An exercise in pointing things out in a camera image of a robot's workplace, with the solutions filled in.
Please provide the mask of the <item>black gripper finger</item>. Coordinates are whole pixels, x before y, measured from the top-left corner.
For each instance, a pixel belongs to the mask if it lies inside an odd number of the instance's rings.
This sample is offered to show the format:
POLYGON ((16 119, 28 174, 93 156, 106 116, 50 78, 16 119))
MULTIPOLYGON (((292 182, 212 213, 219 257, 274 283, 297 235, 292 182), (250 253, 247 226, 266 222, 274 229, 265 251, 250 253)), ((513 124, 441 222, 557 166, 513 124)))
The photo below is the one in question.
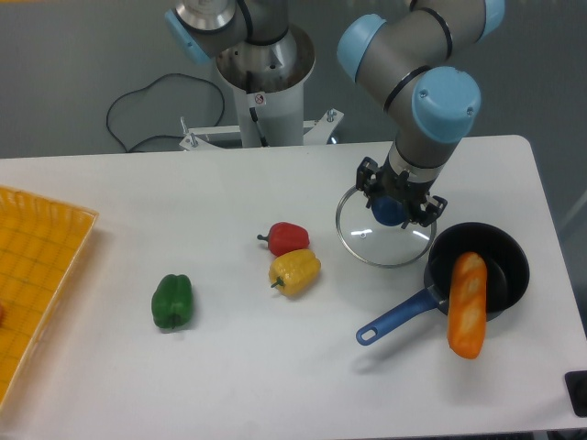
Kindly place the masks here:
POLYGON ((423 203, 420 201, 403 202, 405 220, 401 228, 406 229, 409 224, 428 227, 442 216, 448 201, 440 196, 427 195, 423 203))
POLYGON ((371 208, 379 191, 379 165, 370 157, 365 157, 356 171, 356 190, 366 198, 366 207, 371 208))

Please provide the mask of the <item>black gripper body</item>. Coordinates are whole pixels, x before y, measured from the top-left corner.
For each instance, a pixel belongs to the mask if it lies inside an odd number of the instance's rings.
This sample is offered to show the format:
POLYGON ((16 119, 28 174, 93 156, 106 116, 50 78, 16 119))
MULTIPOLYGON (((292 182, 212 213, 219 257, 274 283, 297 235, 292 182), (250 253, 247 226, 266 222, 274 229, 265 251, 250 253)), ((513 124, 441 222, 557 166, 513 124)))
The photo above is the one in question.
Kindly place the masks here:
POLYGON ((374 163, 371 177, 373 212, 434 212, 430 189, 435 171, 418 169, 387 158, 383 165, 374 163))

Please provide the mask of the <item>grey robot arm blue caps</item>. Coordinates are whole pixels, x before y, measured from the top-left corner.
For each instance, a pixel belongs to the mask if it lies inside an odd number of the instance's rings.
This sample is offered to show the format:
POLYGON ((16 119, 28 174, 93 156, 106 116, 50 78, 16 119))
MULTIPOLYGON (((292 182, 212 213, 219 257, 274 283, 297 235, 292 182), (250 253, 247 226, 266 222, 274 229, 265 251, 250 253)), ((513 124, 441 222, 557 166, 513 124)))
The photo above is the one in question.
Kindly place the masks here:
MULTIPOLYGON (((501 1, 413 1, 397 23, 370 14, 341 36, 341 68, 398 127, 385 162, 366 159, 357 171, 380 224, 430 226, 442 215, 447 203, 431 186, 481 105, 477 83, 448 61, 503 18, 501 1)), ((286 2, 181 1, 165 19, 187 57, 213 61, 232 87, 244 147, 302 142, 303 85, 316 55, 286 2)))

